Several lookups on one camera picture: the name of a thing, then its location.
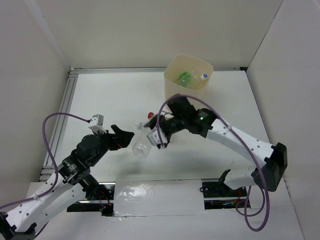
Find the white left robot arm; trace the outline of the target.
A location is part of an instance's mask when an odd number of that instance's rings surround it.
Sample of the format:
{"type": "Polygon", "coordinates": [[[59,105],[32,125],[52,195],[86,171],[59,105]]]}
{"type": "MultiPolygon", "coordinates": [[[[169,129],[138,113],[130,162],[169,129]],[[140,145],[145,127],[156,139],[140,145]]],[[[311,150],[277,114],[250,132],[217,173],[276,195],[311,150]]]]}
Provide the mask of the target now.
{"type": "Polygon", "coordinates": [[[115,124],[109,133],[102,127],[86,135],[57,167],[57,173],[16,208],[1,212],[0,233],[6,240],[33,240],[56,215],[82,199],[97,197],[100,188],[91,168],[108,152],[129,146],[133,132],[115,124]]]}

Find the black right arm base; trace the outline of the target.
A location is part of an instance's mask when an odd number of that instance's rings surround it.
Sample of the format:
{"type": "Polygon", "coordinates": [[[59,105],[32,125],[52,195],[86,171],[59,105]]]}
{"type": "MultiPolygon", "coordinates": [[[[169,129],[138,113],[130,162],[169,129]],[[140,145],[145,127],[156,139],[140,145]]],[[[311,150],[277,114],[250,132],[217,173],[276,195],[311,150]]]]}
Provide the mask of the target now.
{"type": "Polygon", "coordinates": [[[230,171],[230,169],[225,170],[220,178],[202,180],[199,191],[203,194],[205,210],[235,209],[237,204],[239,208],[244,207],[246,188],[233,190],[224,183],[230,171]]]}

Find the clear bottle white cap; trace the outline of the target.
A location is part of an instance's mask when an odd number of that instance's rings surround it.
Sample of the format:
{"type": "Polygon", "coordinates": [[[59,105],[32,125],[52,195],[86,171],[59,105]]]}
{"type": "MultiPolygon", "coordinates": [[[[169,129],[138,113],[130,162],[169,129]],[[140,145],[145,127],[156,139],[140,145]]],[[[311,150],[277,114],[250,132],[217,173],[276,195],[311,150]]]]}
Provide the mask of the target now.
{"type": "Polygon", "coordinates": [[[190,80],[191,90],[199,91],[207,83],[208,75],[206,73],[199,73],[196,70],[192,70],[190,75],[191,75],[191,80],[190,80]]]}

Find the green plastic bottle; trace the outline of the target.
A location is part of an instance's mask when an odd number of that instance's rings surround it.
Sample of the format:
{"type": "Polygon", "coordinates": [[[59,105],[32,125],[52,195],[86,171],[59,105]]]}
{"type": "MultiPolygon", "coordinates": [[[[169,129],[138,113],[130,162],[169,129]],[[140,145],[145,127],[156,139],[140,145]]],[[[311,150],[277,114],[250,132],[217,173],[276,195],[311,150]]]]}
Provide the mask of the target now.
{"type": "Polygon", "coordinates": [[[192,75],[188,72],[183,72],[180,74],[178,80],[175,82],[176,85],[179,85],[184,88],[189,88],[192,80],[192,75]]]}

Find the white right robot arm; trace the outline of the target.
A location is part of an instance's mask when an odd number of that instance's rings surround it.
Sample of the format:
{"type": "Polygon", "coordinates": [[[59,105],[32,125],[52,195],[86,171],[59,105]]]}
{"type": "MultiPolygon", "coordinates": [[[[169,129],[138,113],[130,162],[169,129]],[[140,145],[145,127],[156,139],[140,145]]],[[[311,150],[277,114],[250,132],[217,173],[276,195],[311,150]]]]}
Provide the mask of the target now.
{"type": "Polygon", "coordinates": [[[218,142],[252,163],[243,169],[225,170],[219,178],[220,194],[230,196],[236,189],[249,186],[275,192],[288,166],[287,147],[280,142],[264,142],[237,129],[208,104],[196,109],[189,98],[173,95],[164,103],[171,111],[171,118],[158,113],[143,124],[150,143],[158,149],[166,148],[172,135],[183,130],[218,142]]]}

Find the clear bottle red label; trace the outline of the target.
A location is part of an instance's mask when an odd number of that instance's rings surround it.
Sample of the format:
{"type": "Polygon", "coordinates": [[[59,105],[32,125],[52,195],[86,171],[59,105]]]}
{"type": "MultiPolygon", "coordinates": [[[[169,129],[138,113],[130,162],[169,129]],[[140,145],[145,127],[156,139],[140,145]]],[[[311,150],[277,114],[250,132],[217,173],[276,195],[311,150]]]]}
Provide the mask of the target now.
{"type": "Polygon", "coordinates": [[[147,115],[148,120],[151,120],[154,117],[155,117],[155,114],[153,112],[149,112],[147,115]]]}

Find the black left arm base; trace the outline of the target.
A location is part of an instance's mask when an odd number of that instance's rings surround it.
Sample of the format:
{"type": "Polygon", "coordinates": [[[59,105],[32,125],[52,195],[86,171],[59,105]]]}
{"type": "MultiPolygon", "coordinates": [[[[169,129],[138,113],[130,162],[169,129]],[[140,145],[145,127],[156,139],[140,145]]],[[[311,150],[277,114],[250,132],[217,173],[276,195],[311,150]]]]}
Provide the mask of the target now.
{"type": "Polygon", "coordinates": [[[99,212],[104,217],[114,216],[115,182],[98,182],[89,174],[78,184],[84,198],[70,205],[68,213],[99,212]]]}

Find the long clear plastic bottle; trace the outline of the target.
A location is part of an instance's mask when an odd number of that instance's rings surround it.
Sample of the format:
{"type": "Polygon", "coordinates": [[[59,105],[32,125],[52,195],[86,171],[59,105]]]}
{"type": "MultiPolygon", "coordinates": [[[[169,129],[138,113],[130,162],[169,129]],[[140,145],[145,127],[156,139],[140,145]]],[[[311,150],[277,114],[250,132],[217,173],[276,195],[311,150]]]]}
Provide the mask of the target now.
{"type": "Polygon", "coordinates": [[[132,153],[139,158],[146,158],[152,148],[152,144],[148,139],[148,134],[151,132],[149,127],[145,127],[144,122],[139,122],[136,125],[137,130],[139,131],[138,138],[134,142],[132,147],[132,153]]]}

